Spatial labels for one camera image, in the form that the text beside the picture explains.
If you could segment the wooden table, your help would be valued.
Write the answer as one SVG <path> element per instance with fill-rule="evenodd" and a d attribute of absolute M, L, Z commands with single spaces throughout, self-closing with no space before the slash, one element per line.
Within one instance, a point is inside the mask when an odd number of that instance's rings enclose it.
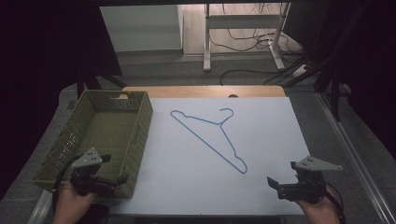
<path fill-rule="evenodd" d="M 280 86 L 154 86 L 126 87 L 122 92 L 146 91 L 154 98 L 229 98 L 232 97 L 285 97 Z"/>

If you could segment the person's right hand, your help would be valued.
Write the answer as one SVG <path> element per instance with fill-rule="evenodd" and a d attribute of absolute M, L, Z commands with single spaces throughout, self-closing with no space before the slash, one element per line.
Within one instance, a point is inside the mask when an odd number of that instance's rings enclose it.
<path fill-rule="evenodd" d="M 308 224 L 341 224 L 336 205 L 323 197 L 318 203 L 296 201 L 304 212 Z"/>

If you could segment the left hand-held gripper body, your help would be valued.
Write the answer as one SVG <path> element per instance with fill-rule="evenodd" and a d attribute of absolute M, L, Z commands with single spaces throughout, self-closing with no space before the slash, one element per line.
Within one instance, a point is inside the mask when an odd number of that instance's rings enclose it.
<path fill-rule="evenodd" d="M 106 181 L 96 175 L 102 164 L 100 155 L 94 147 L 72 163 L 70 182 L 79 195 L 86 195 L 89 192 L 102 195 L 108 193 Z"/>

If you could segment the grey metal floor rail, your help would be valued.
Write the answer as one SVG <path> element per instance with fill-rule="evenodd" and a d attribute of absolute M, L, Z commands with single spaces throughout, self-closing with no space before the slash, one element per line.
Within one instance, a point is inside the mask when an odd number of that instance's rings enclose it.
<path fill-rule="evenodd" d="M 332 125 L 332 128 L 348 157 L 349 162 L 355 170 L 355 173 L 360 180 L 362 187 L 364 188 L 368 199 L 372 203 L 375 211 L 377 212 L 382 224 L 396 224 L 396 216 L 390 211 L 388 202 L 384 195 L 379 189 L 379 186 L 375 183 L 371 175 L 369 174 L 366 166 L 361 160 L 357 149 L 351 142 L 347 135 L 344 126 L 341 121 L 337 121 L 335 116 L 331 112 L 330 103 L 326 99 L 323 93 L 316 94 L 321 108 L 323 109 L 328 121 Z"/>

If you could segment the person's left hand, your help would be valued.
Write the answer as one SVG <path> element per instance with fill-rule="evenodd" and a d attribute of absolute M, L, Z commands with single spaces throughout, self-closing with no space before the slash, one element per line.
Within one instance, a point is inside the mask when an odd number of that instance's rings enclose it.
<path fill-rule="evenodd" d="M 76 224 L 88 212 L 94 199 L 94 193 L 79 195 L 67 181 L 59 193 L 53 224 Z"/>

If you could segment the black metal stand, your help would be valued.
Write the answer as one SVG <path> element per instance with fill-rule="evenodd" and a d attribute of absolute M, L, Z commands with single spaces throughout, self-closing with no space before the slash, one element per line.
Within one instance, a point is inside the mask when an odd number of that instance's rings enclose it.
<path fill-rule="evenodd" d="M 339 98 L 343 95 L 341 86 L 342 79 L 338 68 L 325 68 L 314 83 L 314 90 L 317 92 L 325 92 L 330 87 L 330 111 L 336 121 L 340 121 Z"/>

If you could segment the white power strip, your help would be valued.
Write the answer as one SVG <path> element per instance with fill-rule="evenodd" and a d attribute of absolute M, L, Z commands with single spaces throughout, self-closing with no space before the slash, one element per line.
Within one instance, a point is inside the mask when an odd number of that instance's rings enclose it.
<path fill-rule="evenodd" d="M 294 72 L 293 72 L 293 76 L 294 77 L 298 77 L 301 74 L 303 74 L 304 72 L 306 72 L 309 69 L 309 66 L 306 64 L 302 64 L 299 68 L 297 68 Z"/>

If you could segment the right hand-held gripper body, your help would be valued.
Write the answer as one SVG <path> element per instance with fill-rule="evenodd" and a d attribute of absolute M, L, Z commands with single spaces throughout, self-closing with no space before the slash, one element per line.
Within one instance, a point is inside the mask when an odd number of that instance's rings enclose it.
<path fill-rule="evenodd" d="M 327 193 L 323 171 L 342 171 L 341 165 L 336 165 L 321 159 L 308 156 L 296 164 L 298 182 L 295 184 L 279 184 L 277 195 L 279 199 L 290 202 L 306 201 L 318 203 Z"/>

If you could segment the white sheet mat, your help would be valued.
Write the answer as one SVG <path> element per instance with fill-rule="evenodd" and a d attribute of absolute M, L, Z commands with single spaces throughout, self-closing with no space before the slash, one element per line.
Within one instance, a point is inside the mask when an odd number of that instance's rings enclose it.
<path fill-rule="evenodd" d="M 291 183 L 291 161 L 309 152 L 287 97 L 154 98 L 153 116 L 134 196 L 112 200 L 117 215 L 282 216 L 298 215 L 267 183 Z M 170 116 L 172 110 L 219 120 L 244 159 L 242 175 Z"/>

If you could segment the white metal desk frame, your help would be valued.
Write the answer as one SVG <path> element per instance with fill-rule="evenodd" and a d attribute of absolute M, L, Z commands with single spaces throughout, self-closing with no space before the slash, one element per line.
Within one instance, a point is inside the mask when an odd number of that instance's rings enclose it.
<path fill-rule="evenodd" d="M 210 5 L 205 4 L 205 48 L 204 71 L 211 69 L 210 31 L 215 29 L 275 29 L 275 36 L 267 44 L 278 70 L 286 67 L 280 57 L 278 41 L 287 17 L 290 4 L 285 3 L 280 7 L 278 14 L 269 15 L 211 15 Z"/>

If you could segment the white wall panel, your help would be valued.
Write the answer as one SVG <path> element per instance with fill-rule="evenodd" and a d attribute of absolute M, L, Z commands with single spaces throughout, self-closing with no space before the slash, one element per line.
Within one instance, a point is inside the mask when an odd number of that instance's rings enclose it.
<path fill-rule="evenodd" d="M 100 7 L 100 10 L 117 52 L 181 49 L 176 5 Z"/>

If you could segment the olive green woven basket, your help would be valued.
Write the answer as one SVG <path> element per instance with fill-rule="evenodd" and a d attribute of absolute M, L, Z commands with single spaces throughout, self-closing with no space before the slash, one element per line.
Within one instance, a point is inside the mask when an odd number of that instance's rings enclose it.
<path fill-rule="evenodd" d="M 111 155 L 111 160 L 96 173 L 98 176 L 107 180 L 128 177 L 111 195 L 132 197 L 152 114 L 145 91 L 84 91 L 32 182 L 52 190 L 62 170 L 70 176 L 70 161 L 94 147 L 100 155 Z"/>

